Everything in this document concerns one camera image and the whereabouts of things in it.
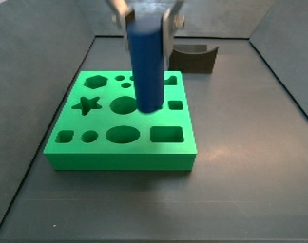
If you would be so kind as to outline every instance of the square hole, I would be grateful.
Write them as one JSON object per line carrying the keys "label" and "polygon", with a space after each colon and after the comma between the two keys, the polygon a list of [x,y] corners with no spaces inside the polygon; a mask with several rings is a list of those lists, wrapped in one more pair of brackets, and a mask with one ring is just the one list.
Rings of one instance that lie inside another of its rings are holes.
{"label": "square hole", "polygon": [[63,130],[58,133],[56,143],[68,143],[72,141],[74,131]]}
{"label": "square hole", "polygon": [[167,104],[170,110],[183,110],[182,101],[169,101]]}
{"label": "square hole", "polygon": [[153,126],[150,128],[151,142],[183,142],[183,131],[179,126]]}

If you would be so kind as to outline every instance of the green foam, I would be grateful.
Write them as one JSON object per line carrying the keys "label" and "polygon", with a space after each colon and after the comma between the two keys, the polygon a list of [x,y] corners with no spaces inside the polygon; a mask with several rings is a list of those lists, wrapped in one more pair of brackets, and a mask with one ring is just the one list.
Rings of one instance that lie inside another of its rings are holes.
{"label": "green foam", "polygon": [[83,71],[43,154],[55,170],[191,170],[197,155],[181,72],[167,71],[163,108],[137,109],[131,71]]}

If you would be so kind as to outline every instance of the green shape sorter block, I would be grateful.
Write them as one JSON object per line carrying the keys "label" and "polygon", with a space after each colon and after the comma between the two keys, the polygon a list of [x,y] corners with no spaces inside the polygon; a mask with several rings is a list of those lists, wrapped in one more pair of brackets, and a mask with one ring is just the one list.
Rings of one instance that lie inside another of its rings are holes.
{"label": "green shape sorter block", "polygon": [[137,109],[131,71],[82,71],[43,154],[55,170],[183,170],[197,155],[181,72],[165,73],[163,108]]}

